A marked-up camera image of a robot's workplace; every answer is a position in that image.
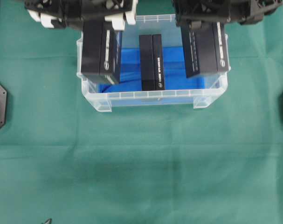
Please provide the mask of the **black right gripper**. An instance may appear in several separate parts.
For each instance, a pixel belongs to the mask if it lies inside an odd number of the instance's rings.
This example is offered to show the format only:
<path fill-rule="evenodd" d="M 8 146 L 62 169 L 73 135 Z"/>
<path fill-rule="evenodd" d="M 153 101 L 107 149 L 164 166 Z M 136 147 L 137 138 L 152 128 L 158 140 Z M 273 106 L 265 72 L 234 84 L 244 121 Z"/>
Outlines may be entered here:
<path fill-rule="evenodd" d="M 176 25 L 202 27 L 210 23 L 259 23 L 273 14 L 282 0 L 173 0 Z"/>

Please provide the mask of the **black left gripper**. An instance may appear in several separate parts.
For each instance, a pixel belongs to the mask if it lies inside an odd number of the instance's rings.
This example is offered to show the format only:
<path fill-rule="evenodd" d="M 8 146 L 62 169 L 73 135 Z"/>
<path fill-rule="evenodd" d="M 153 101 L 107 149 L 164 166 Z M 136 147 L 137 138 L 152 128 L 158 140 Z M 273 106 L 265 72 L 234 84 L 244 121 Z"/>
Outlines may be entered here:
<path fill-rule="evenodd" d="M 25 0 L 32 19 L 49 29 L 82 30 L 86 22 L 107 22 L 116 31 L 136 24 L 137 0 Z"/>

